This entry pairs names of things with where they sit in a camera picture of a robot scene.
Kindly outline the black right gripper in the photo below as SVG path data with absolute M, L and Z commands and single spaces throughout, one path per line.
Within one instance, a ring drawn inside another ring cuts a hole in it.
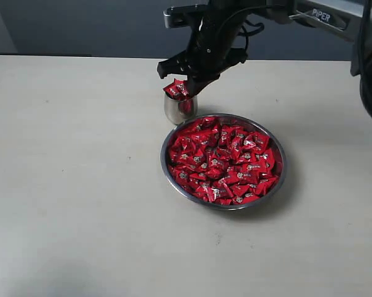
M 241 9 L 208 9 L 192 33 L 186 52 L 160 61 L 157 73 L 161 79 L 170 74 L 186 75 L 190 96 L 220 78 L 230 48 L 247 17 Z

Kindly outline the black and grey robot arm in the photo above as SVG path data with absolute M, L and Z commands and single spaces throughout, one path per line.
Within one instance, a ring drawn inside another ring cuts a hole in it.
M 161 78 L 186 75 L 188 90 L 197 95 L 219 79 L 222 72 L 247 58 L 246 48 L 232 46 L 237 36 L 250 38 L 264 29 L 255 24 L 249 32 L 247 17 L 258 15 L 278 24 L 296 22 L 320 28 L 351 42 L 352 76 L 360 76 L 360 97 L 372 118 L 372 1 L 209 1 L 207 4 L 171 7 L 164 11 L 166 28 L 190 27 L 187 48 L 160 62 Z

